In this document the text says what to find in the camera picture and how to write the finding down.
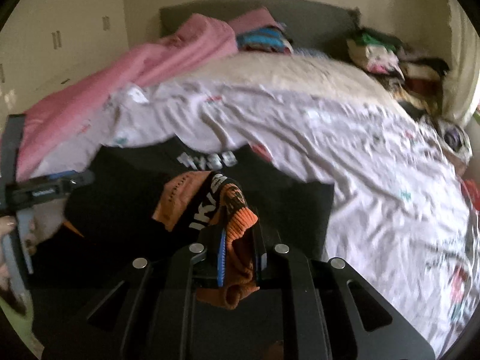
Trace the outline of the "person's left hand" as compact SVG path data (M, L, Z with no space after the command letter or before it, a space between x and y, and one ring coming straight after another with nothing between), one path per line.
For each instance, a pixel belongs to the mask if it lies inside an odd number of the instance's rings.
M38 244L35 225L36 223L32 219L28 224L28 231L23 238L23 242L30 256L35 254ZM16 230L16 226L17 222L14 216L1 217L1 295L11 291L11 275L6 262L5 242L10 234Z

